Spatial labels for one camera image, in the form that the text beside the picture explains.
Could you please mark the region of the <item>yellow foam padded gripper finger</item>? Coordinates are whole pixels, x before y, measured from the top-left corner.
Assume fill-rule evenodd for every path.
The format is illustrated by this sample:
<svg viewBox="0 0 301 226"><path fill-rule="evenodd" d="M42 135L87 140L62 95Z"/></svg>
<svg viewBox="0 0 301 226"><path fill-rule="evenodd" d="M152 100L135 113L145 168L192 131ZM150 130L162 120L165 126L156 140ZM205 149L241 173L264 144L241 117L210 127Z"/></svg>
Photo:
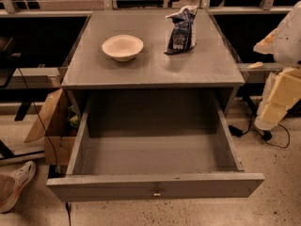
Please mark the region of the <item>yellow foam padded gripper finger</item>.
<svg viewBox="0 0 301 226"><path fill-rule="evenodd" d="M289 67L277 74L269 102L281 108L281 121L301 99L301 69Z"/></svg>

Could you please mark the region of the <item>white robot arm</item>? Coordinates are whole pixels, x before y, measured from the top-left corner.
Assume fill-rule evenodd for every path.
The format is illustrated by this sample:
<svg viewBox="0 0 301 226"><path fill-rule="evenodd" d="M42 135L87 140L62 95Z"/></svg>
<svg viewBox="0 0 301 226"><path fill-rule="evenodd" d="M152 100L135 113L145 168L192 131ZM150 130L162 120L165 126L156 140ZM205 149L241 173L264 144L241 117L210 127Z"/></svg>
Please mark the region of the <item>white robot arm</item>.
<svg viewBox="0 0 301 226"><path fill-rule="evenodd" d="M301 99L301 2L254 46L254 51L272 54L274 61L284 66L280 73L269 74L257 110L255 126L271 130Z"/></svg>

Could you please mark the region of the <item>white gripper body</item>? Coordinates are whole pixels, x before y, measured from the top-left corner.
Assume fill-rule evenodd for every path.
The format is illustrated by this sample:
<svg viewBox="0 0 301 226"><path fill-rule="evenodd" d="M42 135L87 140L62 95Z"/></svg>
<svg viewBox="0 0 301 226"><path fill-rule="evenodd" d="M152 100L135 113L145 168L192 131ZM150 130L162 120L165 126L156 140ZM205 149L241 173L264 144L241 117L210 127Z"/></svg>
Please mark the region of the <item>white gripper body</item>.
<svg viewBox="0 0 301 226"><path fill-rule="evenodd" d="M270 73L267 77L257 110L255 126L261 130L271 130L280 120L281 108L278 105L272 105L269 102L269 96L272 94L277 75Z"/></svg>

